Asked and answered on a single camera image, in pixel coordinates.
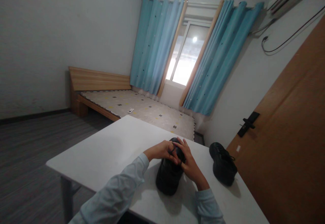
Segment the cable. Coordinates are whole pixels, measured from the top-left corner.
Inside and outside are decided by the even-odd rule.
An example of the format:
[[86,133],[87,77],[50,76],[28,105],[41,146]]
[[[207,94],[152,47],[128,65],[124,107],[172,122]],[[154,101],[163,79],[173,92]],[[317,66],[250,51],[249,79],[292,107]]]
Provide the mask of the cable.
[[264,27],[261,27],[260,29],[256,30],[256,31],[251,31],[248,35],[251,34],[255,34],[255,33],[259,33],[260,31],[263,31],[264,29],[268,28],[269,26],[271,26],[273,23],[275,23],[277,19],[274,18],[272,19],[268,24],[266,24]]
[[279,47],[275,48],[274,50],[265,50],[264,49],[264,43],[265,41],[268,39],[268,36],[264,37],[262,42],[261,42],[261,45],[262,45],[262,49],[264,52],[266,53],[270,53],[270,52],[273,52],[273,51],[276,51],[278,48],[280,48],[281,46],[283,46],[286,42],[288,42],[297,32],[299,32],[307,23],[309,23],[315,16],[317,16],[323,9],[325,8],[325,6],[323,6],[323,8],[321,8],[315,15],[313,15],[312,18],[310,18],[307,22],[305,22],[305,24],[303,24],[294,34],[292,34],[290,36],[290,38],[288,38],[286,41],[284,41]]

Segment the door handle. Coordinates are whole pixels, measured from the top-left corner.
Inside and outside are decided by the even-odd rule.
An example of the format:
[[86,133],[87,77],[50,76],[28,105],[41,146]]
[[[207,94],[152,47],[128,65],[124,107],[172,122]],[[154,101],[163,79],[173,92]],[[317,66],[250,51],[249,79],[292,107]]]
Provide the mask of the door handle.
[[254,129],[255,126],[253,125],[253,123],[255,122],[255,120],[258,118],[260,114],[253,111],[253,113],[248,117],[248,119],[244,118],[243,121],[245,122],[244,125],[241,125],[241,129],[238,131],[238,135],[239,137],[243,137],[244,134],[248,131],[249,128]]

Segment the table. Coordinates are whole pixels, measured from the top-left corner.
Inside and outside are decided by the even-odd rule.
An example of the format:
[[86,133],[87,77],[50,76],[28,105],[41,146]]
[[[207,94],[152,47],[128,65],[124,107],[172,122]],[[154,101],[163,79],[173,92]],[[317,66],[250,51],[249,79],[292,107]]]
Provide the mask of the table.
[[[177,135],[131,116],[125,116],[49,160],[46,165],[61,177],[65,220],[72,218],[72,182],[99,191],[145,149]],[[237,173],[231,187],[213,175],[209,148],[187,140],[192,155],[206,177],[227,224],[268,223],[244,181]],[[195,184],[185,174],[174,196],[165,196],[155,185],[160,160],[152,160],[145,183],[135,192],[129,211],[155,223],[198,223]]]

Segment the curtain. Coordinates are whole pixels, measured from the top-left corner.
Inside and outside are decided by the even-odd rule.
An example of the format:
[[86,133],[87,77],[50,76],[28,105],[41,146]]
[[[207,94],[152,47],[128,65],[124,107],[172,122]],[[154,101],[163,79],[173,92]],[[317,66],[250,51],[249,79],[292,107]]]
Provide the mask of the curtain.
[[257,3],[254,9],[246,8],[246,5],[243,1],[234,8],[233,0],[224,2],[185,98],[185,108],[207,116],[212,112],[246,37],[263,8],[263,2]]
[[164,74],[184,0],[143,0],[130,84],[156,95]]

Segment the wooden door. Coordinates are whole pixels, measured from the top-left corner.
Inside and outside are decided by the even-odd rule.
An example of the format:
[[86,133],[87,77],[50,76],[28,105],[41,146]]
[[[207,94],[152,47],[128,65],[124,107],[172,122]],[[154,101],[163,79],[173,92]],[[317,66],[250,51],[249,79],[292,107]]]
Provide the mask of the wooden door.
[[255,111],[227,148],[247,187],[272,224],[324,224],[325,17]]

